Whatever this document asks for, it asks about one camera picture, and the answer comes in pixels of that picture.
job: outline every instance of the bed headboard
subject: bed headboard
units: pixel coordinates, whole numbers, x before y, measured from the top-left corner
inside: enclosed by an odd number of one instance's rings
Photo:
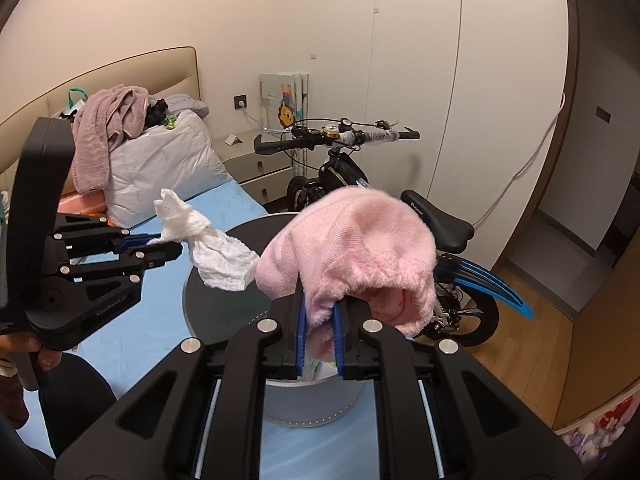
[[[13,187],[18,158],[36,118],[51,117],[64,109],[69,88],[92,94],[120,83],[142,86],[158,97],[185,93],[200,99],[196,50],[182,46],[127,57],[76,76],[25,104],[0,123],[0,190]],[[69,177],[63,192],[73,190]]]

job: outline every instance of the bicycle wheel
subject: bicycle wheel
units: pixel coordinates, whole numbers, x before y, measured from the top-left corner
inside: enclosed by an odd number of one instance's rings
[[[470,302],[470,306],[462,308],[458,300],[451,298],[447,301],[446,297],[444,300],[448,304],[442,304],[444,310],[460,316],[458,329],[443,329],[432,322],[422,330],[422,335],[434,341],[448,338],[457,341],[462,346],[477,346],[487,341],[495,333],[500,321],[500,312],[494,297],[473,288],[461,286],[460,289],[468,294],[475,304]]]
[[[291,179],[287,186],[287,208],[289,212],[296,213],[302,211],[305,204],[300,202],[300,195],[305,189],[308,180],[301,175],[297,175]]]

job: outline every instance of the white cloth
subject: white cloth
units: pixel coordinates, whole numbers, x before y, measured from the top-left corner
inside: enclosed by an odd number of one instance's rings
[[[245,290],[255,279],[260,256],[237,238],[212,229],[206,216],[180,200],[171,189],[163,189],[160,196],[154,206],[162,221],[162,234],[149,243],[184,240],[205,285],[233,292]]]

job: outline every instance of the nightstand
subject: nightstand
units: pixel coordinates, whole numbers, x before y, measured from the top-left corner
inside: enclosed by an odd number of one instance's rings
[[[263,205],[287,194],[293,168],[290,158],[283,152],[274,155],[254,153],[254,139],[259,134],[257,130],[241,132],[236,137],[242,142],[229,146],[224,139],[217,139],[212,146],[229,174]]]

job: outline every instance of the screw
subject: screw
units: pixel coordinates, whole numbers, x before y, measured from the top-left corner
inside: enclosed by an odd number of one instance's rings
[[[375,334],[376,332],[380,332],[382,330],[382,323],[380,323],[377,319],[367,319],[362,327],[366,332],[370,334]]]
[[[198,350],[200,350],[201,346],[202,346],[202,343],[200,342],[199,339],[190,337],[180,343],[180,350],[182,350],[185,354],[193,354]]]
[[[452,355],[458,351],[460,346],[453,339],[443,339],[438,343],[438,348],[443,354]]]
[[[258,327],[258,330],[260,332],[264,332],[265,334],[267,334],[269,332],[273,332],[274,330],[276,330],[278,327],[278,323],[276,322],[276,320],[269,319],[267,317],[265,319],[261,319],[260,321],[258,321],[258,324],[256,326]]]

